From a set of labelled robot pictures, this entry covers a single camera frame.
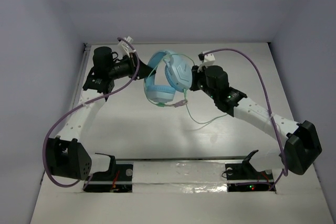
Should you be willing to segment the light blue headphones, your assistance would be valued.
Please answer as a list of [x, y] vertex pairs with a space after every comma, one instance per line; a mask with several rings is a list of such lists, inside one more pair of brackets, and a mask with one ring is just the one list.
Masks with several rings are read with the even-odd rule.
[[180, 54], [169, 50], [156, 52], [148, 66], [156, 70], [162, 62], [165, 63], [164, 72], [169, 85], [155, 84], [155, 73], [151, 73], [144, 78], [144, 92], [148, 100], [167, 105], [174, 100], [176, 92], [183, 93], [191, 87], [192, 68]]

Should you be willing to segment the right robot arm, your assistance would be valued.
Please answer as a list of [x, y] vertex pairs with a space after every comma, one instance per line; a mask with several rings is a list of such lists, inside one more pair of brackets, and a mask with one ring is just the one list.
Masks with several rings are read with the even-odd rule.
[[269, 98], [267, 107], [255, 103], [247, 94], [230, 86], [228, 74], [208, 55], [200, 56], [199, 66], [190, 66], [181, 55], [160, 51], [153, 55], [144, 76], [146, 98], [156, 106], [172, 106], [175, 93], [201, 90], [223, 113], [242, 120], [275, 139], [279, 146], [277, 160], [282, 173], [303, 175], [322, 152], [315, 125], [288, 120], [274, 114]]

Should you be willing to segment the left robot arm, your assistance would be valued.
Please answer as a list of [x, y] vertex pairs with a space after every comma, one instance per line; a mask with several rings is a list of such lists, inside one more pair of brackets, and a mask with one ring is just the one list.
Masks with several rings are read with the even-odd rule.
[[133, 48], [122, 50], [120, 58], [110, 47], [93, 51], [93, 66], [82, 87], [78, 105], [62, 116], [48, 131], [43, 144], [43, 164], [48, 178], [57, 186], [55, 177], [86, 180], [93, 172], [92, 158], [82, 140], [98, 111], [108, 98], [154, 73], [143, 63]]

